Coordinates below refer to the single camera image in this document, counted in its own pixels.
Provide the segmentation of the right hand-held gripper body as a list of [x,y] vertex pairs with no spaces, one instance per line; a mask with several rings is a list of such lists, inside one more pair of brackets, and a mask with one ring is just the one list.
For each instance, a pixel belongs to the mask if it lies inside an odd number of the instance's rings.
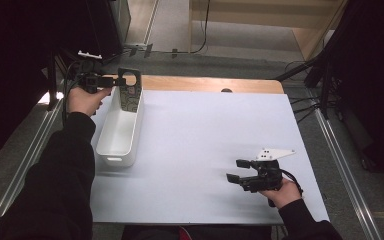
[[243,189],[252,193],[266,190],[279,190],[282,187],[283,175],[292,181],[295,177],[279,166],[278,159],[293,155],[294,150],[262,148],[255,160],[256,176],[243,179]]

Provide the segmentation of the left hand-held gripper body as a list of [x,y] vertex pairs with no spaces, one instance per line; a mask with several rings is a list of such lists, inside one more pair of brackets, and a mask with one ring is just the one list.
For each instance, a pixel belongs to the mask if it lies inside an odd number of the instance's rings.
[[78,83],[86,92],[94,94],[98,88],[97,81],[102,56],[83,52],[82,50],[78,51],[78,55],[83,57],[77,73]]

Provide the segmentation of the dark grey object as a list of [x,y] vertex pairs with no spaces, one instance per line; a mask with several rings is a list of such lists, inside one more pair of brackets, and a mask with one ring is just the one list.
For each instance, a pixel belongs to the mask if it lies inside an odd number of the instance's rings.
[[[134,82],[129,83],[127,76],[133,76]],[[141,73],[136,69],[118,69],[120,106],[123,111],[136,113],[142,92]]]

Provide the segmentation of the white plastic container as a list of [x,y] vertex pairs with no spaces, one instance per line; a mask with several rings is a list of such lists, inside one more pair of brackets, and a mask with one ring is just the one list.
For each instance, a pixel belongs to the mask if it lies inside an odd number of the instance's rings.
[[93,117],[96,124],[95,153],[107,165],[129,167],[136,160],[144,108],[142,98],[139,98],[135,112],[123,110],[121,96],[120,88],[115,87]]

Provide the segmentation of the person's right hand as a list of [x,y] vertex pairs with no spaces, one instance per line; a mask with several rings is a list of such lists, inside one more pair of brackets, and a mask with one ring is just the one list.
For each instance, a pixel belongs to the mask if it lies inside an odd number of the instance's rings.
[[278,209],[302,198],[296,183],[286,178],[282,179],[279,190],[260,191],[260,194],[271,200]]

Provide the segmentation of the person's left hand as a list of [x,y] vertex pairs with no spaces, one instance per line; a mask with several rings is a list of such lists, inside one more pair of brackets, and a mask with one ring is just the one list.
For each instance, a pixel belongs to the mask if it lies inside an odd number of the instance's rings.
[[102,100],[111,92],[111,88],[103,88],[96,93],[88,93],[82,88],[76,87],[68,95],[68,111],[83,113],[91,117],[102,105]]

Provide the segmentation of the black cabinet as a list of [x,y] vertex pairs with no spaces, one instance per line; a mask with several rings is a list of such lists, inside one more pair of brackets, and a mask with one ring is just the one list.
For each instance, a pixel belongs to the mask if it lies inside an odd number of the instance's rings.
[[86,0],[98,54],[104,61],[121,55],[131,23],[128,0]]

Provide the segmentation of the white table cover sheet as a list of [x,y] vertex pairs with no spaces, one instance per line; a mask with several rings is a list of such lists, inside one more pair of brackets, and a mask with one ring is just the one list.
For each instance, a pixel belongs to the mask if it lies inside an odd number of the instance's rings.
[[96,160],[93,219],[122,224],[277,225],[265,197],[228,182],[252,176],[237,160],[282,149],[282,169],[304,190],[316,220],[327,210],[284,94],[144,91],[142,127],[132,166]]

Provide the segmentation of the black curtain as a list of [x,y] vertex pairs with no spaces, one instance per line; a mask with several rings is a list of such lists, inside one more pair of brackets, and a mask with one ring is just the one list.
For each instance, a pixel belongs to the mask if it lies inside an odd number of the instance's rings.
[[0,0],[0,150],[50,88],[50,52],[73,33],[81,0]]
[[384,171],[384,0],[349,0],[326,49],[339,95],[371,138],[363,153]]

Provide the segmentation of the black metal stand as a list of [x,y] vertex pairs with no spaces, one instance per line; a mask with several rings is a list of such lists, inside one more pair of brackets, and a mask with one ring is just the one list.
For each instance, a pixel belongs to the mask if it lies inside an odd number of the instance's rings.
[[323,117],[328,120],[328,98],[329,90],[332,86],[333,70],[332,65],[323,57],[314,57],[304,61],[291,70],[285,71],[283,74],[274,77],[274,80],[282,82],[292,76],[310,69],[310,72],[304,80],[304,85],[307,88],[315,88],[318,83],[321,83],[321,94],[319,95],[318,109]]

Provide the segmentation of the wooden shelf unit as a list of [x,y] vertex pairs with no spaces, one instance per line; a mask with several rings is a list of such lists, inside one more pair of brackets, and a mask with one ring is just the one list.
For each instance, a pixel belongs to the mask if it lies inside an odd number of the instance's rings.
[[189,0],[188,46],[192,47],[192,22],[208,19],[251,25],[289,27],[305,60],[318,53],[328,31],[341,19],[348,0]]

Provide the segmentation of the metal floor rail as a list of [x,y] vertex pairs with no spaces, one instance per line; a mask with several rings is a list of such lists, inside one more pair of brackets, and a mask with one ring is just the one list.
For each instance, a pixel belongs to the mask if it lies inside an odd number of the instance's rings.
[[320,110],[316,110],[315,115],[366,239],[383,240],[368,204],[352,174],[347,158],[336,138],[330,121],[324,118]]
[[0,150],[0,216],[17,196],[28,168],[38,160],[50,133],[60,126],[61,107],[61,100],[51,110],[47,103],[38,103]]

